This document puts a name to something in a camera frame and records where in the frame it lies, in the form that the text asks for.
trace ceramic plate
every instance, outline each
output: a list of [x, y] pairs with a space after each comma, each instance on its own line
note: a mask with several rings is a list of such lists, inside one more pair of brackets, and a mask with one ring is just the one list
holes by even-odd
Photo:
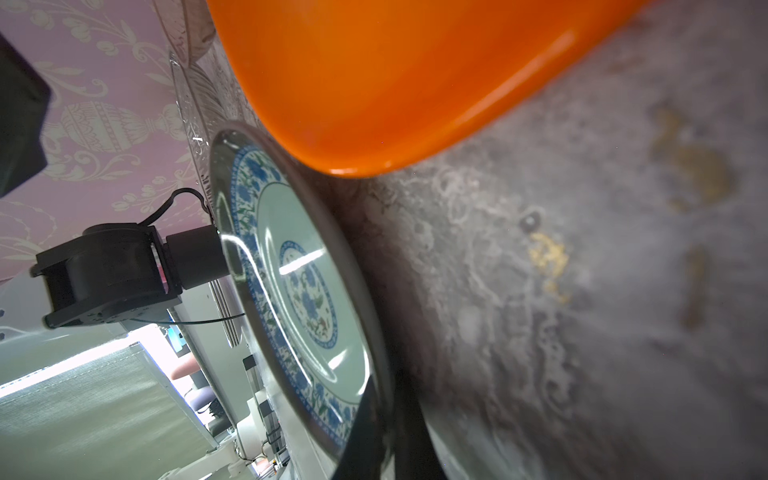
[[254, 333], [293, 407], [339, 458], [369, 379], [379, 404], [391, 405], [389, 362], [362, 276], [290, 158], [259, 131], [225, 127], [211, 171], [224, 251], [247, 312], [257, 314], [249, 314]]

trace plate rim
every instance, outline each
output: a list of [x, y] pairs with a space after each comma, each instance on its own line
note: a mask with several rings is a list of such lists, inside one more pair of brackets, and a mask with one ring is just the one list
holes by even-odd
[[[379, 318], [376, 315], [376, 309], [352, 250], [325, 204], [319, 199], [313, 188], [299, 172], [297, 165], [294, 164], [296, 161], [267, 134], [241, 121], [228, 121], [222, 124], [210, 145], [210, 181], [214, 200], [213, 210], [220, 233], [237, 234], [234, 231], [235, 223], [230, 211], [232, 201], [230, 189], [232, 170], [237, 154], [233, 151], [231, 158], [222, 158], [217, 155], [223, 139], [230, 132], [242, 134], [251, 144], [260, 147], [270, 157], [277, 169], [285, 177], [288, 186], [292, 188], [299, 198], [307, 216], [310, 218], [320, 239], [325, 244], [326, 252], [339, 271], [342, 285], [346, 289], [352, 307], [358, 316], [360, 331], [368, 344], [371, 357], [371, 380], [376, 387], [376, 405], [382, 416], [381, 420], [384, 425], [384, 431], [391, 431], [394, 405], [394, 375], [392, 374], [390, 358]], [[226, 215], [228, 221], [222, 221], [220, 218], [222, 215]], [[232, 254], [228, 253], [228, 250], [232, 250], [231, 243], [222, 240], [222, 247], [230, 267], [230, 272], [241, 271], [242, 266], [239, 260], [235, 260], [237, 261], [237, 265], [234, 265], [236, 268], [232, 268], [233, 264], [230, 262]], [[239, 259], [236, 250], [234, 250], [234, 254], [234, 258]], [[306, 409], [302, 400], [294, 391], [293, 385], [288, 380], [270, 344], [259, 310], [252, 300], [247, 281], [243, 278], [238, 278], [237, 275], [232, 277], [243, 308], [246, 310], [248, 322], [280, 389], [304, 427], [312, 433], [312, 437], [321, 448], [336, 461], [339, 461], [344, 449], [340, 448], [330, 435], [320, 428], [320, 425], [312, 418], [311, 412]], [[389, 437], [391, 436], [384, 435], [382, 438], [387, 452], [391, 451], [392, 447]]]

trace gray marble tabletop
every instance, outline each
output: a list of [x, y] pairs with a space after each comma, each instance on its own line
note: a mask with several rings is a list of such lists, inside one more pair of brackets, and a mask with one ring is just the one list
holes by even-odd
[[767, 49], [768, 2], [657, 2], [447, 151], [306, 172], [473, 478], [768, 478]]

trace pink wallpaper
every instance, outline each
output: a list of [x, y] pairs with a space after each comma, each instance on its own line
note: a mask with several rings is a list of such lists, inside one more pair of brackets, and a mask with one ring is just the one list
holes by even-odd
[[[53, 90], [48, 167], [0, 200], [0, 283], [91, 225], [138, 222], [198, 187], [151, 0], [0, 0], [0, 31]], [[156, 226], [206, 223], [181, 195]]]

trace cable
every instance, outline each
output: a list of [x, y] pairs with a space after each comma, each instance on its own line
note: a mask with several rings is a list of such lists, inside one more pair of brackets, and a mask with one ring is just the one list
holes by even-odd
[[149, 227], [151, 224], [155, 223], [157, 219], [162, 217], [163, 214], [170, 208], [170, 206], [174, 204], [174, 198], [176, 198], [178, 194], [193, 194], [195, 197], [197, 197], [200, 200], [200, 206], [203, 208], [203, 211], [210, 217], [210, 224], [215, 225], [214, 216], [211, 214], [210, 210], [208, 210], [208, 207], [206, 207], [205, 198], [203, 198], [203, 195], [197, 190], [187, 187], [174, 190], [173, 193], [170, 194], [170, 197], [168, 197], [168, 200], [163, 202], [163, 204], [158, 207], [157, 211], [141, 221], [139, 225]]
[[216, 323], [223, 322], [224, 320], [232, 320], [244, 316], [245, 312], [238, 313], [237, 315], [225, 316], [224, 318], [213, 320], [201, 320], [200, 322], [155, 322], [154, 320], [142, 320], [142, 319], [129, 319], [140, 323], [156, 323], [157, 325], [203, 325], [204, 323]]

